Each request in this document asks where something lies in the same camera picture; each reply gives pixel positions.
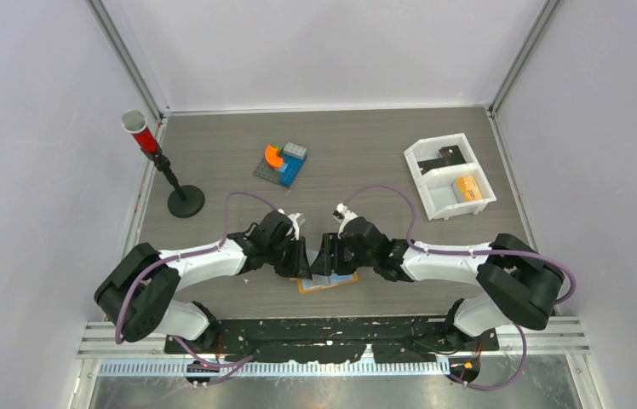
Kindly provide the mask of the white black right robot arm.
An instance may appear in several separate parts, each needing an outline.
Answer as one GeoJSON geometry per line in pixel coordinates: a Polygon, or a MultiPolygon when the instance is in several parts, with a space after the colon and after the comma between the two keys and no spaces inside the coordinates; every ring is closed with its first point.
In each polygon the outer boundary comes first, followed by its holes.
{"type": "Polygon", "coordinates": [[[576,280],[559,262],[526,243],[499,233],[490,243],[429,245],[390,239],[364,217],[341,217],[308,258],[311,275],[351,275],[370,268],[391,282],[439,280],[478,286],[482,292],[453,303],[441,332],[454,349],[466,349],[498,326],[517,324],[541,331],[556,304],[574,291],[576,280]]]}

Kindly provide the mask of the orange leather card holder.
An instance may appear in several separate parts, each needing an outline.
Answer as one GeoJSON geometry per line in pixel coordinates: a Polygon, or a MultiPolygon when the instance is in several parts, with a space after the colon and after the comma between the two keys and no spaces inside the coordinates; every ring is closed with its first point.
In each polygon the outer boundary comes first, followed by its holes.
{"type": "Polygon", "coordinates": [[[321,276],[313,274],[311,279],[297,280],[297,288],[300,294],[307,294],[315,291],[326,290],[339,285],[355,283],[359,280],[359,274],[321,276]]]}

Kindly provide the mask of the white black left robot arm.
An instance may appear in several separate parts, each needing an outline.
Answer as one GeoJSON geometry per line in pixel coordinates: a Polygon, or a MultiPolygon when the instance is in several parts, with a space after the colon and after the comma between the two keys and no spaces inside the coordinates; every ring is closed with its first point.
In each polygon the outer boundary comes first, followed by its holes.
{"type": "Polygon", "coordinates": [[[305,217],[272,210],[224,241],[183,251],[136,245],[98,286],[94,300],[116,326],[121,342],[153,333],[181,339],[199,353],[211,351],[221,334],[217,318],[200,302],[179,302],[175,293],[219,277],[245,274],[270,265],[277,275],[297,278],[308,270],[305,217]]]}

